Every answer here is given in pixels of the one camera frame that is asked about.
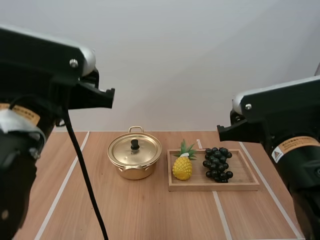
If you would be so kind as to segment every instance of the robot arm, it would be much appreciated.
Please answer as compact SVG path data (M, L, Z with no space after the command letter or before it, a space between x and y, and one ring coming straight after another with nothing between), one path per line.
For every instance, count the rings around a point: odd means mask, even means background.
M115 90L98 89L95 55L77 43L0 25L0 46L0 238L12 239L23 225L36 161L63 120L108 239L68 110L111 108Z
M238 94L221 141L261 143L290 192L306 239L320 239L320 77Z

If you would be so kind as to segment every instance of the pot lid knob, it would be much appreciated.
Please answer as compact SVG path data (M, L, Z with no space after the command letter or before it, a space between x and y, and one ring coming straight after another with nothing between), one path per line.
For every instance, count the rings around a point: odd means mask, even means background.
M138 144L138 139L131 140L131 149L132 150L138 150L140 148Z

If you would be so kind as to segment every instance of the orange warning sticker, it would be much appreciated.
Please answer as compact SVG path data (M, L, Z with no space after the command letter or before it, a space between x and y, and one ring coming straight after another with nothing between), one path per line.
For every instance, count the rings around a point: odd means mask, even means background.
M296 136L284 141L279 146L277 146L273 150L271 156L273 160L278 163L280 158L286 153L290 152L293 149L301 148L304 146L320 146L320 143L310 136Z
M9 108L8 103L0 103L0 110L7 108ZM23 106L15 105L13 107L13 111L19 114L20 116L24 117L25 119L28 119L34 125L37 125L40 120L40 116L38 114Z

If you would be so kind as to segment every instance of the toy pineapple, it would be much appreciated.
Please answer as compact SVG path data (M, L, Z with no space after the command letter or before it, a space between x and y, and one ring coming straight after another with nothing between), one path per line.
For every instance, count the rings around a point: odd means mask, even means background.
M196 150L192 149L194 144L187 147L186 141L183 139L181 142L180 153L175 156L172 172L173 175L179 180L188 180L192 175L192 164L190 160L195 159Z

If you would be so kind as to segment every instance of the gold pot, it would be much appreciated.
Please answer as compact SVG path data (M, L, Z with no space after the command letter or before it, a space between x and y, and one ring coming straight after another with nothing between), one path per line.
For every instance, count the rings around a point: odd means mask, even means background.
M132 132L132 129L140 129L141 132ZM138 180L154 172L161 151L158 139L145 133L141 126L132 126L128 133L111 142L108 157L120 176Z

